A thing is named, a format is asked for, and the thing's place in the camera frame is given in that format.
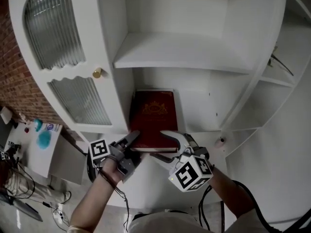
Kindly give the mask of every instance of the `gold crown emblem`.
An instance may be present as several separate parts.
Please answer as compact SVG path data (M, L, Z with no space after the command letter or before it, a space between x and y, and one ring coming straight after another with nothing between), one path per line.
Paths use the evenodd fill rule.
M160 105L158 102L153 101L149 105L145 104L145 108L142 113L147 115L164 115L168 112L165 108L165 104Z

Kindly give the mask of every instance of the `gray floor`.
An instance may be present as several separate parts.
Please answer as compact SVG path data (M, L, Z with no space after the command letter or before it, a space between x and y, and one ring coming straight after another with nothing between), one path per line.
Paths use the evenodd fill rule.
M50 182L49 179L45 179L36 175L35 173L30 172L30 175L41 184L48 184ZM91 186L91 182L88 179L86 169L83 177L82 185L76 185L70 182L65 182L62 180L58 180L56 178L52 179L52 186L58 189L67 189L72 192L71 200L62 205L57 205L53 203L54 207L62 206L62 210L66 213L66 215L70 218L74 208L80 202L84 194L87 192L88 188ZM59 223L59 226L66 230L68 227L61 222L59 215L54 215L51 209L43 206L40 203L27 200L24 201L28 203L30 206L35 208L43 218L43 222L38 222L22 212L18 211L15 207L0 202L0 229L4 233L15 233L15 232L23 232L23 233L33 233L33 232L44 232L44 233L57 233L63 232L61 229L57 227L54 222ZM191 215L193 215L198 221L198 210L197 205L194 205L192 208L180 208L181 211L185 211ZM150 213L149 210L139 210L143 213ZM210 228L215 233L221 232L221 206L220 203L210 204L204 206L205 215L209 222ZM130 221L138 213L136 209L130 209ZM96 233L123 233L123 223L127 217L126 208L115 207L115 206L107 206L104 214L101 218L101 221L96 229Z

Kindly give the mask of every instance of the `red book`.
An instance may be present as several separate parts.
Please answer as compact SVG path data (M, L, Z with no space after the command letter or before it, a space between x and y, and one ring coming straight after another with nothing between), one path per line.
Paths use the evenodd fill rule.
M173 92L136 92L131 104L130 128L140 131L131 148L144 152L176 152L177 143L160 133L178 130Z

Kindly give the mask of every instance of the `white countertop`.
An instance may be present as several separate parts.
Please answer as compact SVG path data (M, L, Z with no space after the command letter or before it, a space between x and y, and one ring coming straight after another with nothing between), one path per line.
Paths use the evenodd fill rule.
M223 148L215 149L214 143L221 132L208 133L190 133L199 146L206 147L210 154L210 162L227 174L225 163L225 152ZM104 136L107 142L118 141L124 135ZM118 188L125 192L130 208L165 208L178 209L191 206L197 206L207 187L204 185L201 189L194 192L181 192L169 180L169 172L146 154L142 162L135 170L134 174ZM220 201L218 195L212 190L205 198L204 204ZM125 202L114 192L110 198L109 205L125 207Z
M20 143L20 151L22 154L21 163L32 171L47 178L55 146L63 126L60 125L57 132L51 131L52 136L50 145L46 149L42 150L36 144L36 141L39 134L45 129L46 125L47 123L43 123L41 130L36 132L33 122L31 122L30 126L19 123L16 129L14 129L14 127L11 129L4 151L9 149L9 141L14 142L15 144ZM26 127L29 128L28 133L24 131Z

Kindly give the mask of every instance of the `brass cabinet knob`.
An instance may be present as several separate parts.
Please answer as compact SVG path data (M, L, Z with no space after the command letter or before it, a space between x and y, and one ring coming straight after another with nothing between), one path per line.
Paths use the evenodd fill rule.
M93 72L93 77L95 79L98 79L101 77L101 74L102 74L102 69L100 67L96 68L95 71Z

